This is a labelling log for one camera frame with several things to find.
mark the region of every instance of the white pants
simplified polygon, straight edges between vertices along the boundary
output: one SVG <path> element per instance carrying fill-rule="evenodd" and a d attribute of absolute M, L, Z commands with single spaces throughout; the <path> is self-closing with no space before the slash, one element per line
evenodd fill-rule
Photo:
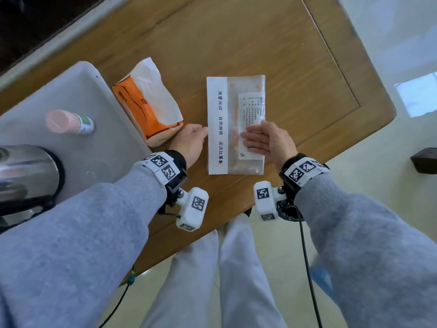
<path fill-rule="evenodd" d="M 220 259 L 217 231 L 174 256 L 142 328 L 207 327 L 217 263 L 223 328 L 286 327 L 255 252 L 249 218 L 240 214 L 228 223 Z"/>

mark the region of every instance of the electric kettle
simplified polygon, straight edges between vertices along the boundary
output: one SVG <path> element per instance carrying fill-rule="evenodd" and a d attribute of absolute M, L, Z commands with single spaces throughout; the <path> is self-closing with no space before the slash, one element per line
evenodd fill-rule
<path fill-rule="evenodd" d="M 0 216 L 55 205 L 65 181 L 58 157 L 34 145 L 0 146 Z"/>

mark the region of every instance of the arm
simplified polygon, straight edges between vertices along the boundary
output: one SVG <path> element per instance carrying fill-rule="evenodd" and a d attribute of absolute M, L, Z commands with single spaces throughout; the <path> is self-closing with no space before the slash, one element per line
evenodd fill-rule
<path fill-rule="evenodd" d="M 285 130 L 263 121 L 242 136 L 279 171 L 297 155 Z M 385 206 L 343 191 L 328 174 L 310 180 L 295 204 L 328 268 L 349 327 L 434 327 L 437 245 Z"/>
<path fill-rule="evenodd" d="M 208 128 L 186 125 L 170 149 L 187 167 Z M 167 192 L 135 164 L 0 237 L 0 327 L 92 327 L 132 267 Z"/>

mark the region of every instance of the pink cap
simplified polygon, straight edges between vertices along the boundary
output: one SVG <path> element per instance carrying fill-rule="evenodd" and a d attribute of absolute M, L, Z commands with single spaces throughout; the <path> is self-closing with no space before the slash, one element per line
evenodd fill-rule
<path fill-rule="evenodd" d="M 78 133 L 80 130 L 79 117 L 60 109 L 52 110 L 46 115 L 46 125 L 55 133 Z"/>

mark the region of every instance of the wrist-mounted device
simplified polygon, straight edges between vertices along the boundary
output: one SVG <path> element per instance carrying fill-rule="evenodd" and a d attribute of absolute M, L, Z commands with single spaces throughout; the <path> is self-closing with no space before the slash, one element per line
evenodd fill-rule
<path fill-rule="evenodd" d="M 299 221 L 299 212 L 294 205 L 296 194 L 310 179 L 329 172 L 326 165 L 305 154 L 289 159 L 279 174 L 284 185 L 272 187 L 268 181 L 254 185 L 255 206 L 262 219 L 266 221 L 281 217 L 287 221 Z"/>
<path fill-rule="evenodd" d="M 177 216 L 176 225 L 186 231 L 194 231 L 202 225 L 209 195 L 199 187 L 192 188 L 189 192 L 181 186 L 187 181 L 187 163 L 178 151 L 167 150 L 153 153 L 140 161 L 140 165 L 149 169 L 155 175 L 158 182 L 165 186 L 167 199 L 160 209 L 160 215 L 173 215 L 166 213 L 166 205 L 173 207 L 181 206 Z"/>

